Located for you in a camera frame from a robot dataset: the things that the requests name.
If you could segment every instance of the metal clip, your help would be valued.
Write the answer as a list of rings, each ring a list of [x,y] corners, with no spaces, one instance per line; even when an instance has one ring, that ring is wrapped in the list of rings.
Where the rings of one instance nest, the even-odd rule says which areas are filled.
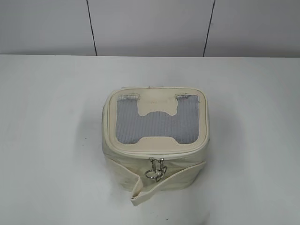
[[[145,176],[149,179],[153,179],[156,180],[156,182],[159,182],[162,177],[164,176],[165,172],[167,171],[166,166],[164,166],[164,159],[154,159],[154,158],[149,158],[150,162],[152,163],[152,169],[151,170],[147,170],[145,172]],[[159,169],[156,168],[156,163],[159,163]],[[154,172],[153,176],[149,176],[148,174],[150,172]]]

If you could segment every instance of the white wall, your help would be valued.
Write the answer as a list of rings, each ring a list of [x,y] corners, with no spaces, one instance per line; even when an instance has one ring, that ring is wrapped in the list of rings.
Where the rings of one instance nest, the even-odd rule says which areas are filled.
[[[89,0],[98,55],[202,56],[213,0]]]
[[[98,55],[202,56],[213,0],[88,0]],[[216,0],[205,56],[300,57],[300,0]],[[95,55],[86,0],[0,0],[0,54]]]
[[[300,1],[216,0],[205,56],[300,57]]]
[[[0,53],[95,55],[85,0],[0,0]]]

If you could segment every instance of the mesh window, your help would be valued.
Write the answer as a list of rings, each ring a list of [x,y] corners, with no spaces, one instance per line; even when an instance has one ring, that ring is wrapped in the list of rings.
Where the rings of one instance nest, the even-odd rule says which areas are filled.
[[[166,136],[179,144],[190,144],[199,136],[199,99],[197,95],[177,96],[177,114],[150,112],[138,114],[138,98],[122,96],[118,99],[116,137],[123,144],[137,143],[142,137]]]

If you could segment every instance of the white tabletop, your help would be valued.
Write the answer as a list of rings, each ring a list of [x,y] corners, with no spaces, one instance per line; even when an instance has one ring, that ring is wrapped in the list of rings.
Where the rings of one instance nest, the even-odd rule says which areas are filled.
[[[203,90],[207,166],[132,206],[101,151],[101,111],[126,86]],[[0,224],[300,223],[300,59],[0,56]]]

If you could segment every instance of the handle strap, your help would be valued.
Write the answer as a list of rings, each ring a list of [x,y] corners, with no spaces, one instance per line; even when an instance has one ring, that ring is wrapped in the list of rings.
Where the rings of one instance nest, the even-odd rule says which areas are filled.
[[[147,192],[142,192],[143,189],[143,182],[139,175],[134,172],[131,172],[126,167],[122,166],[121,164],[108,159],[110,163],[114,165],[115,172],[119,174],[126,173],[127,178],[132,178],[136,181],[135,186],[132,190],[132,197],[131,202],[134,206],[137,206],[146,200],[150,199],[157,191],[160,191],[164,188],[168,189],[183,189],[193,183],[196,175],[199,171],[204,167],[206,162],[202,162],[200,164],[190,166],[184,170],[181,170],[172,176],[168,177],[162,182],[157,183],[155,187]]]

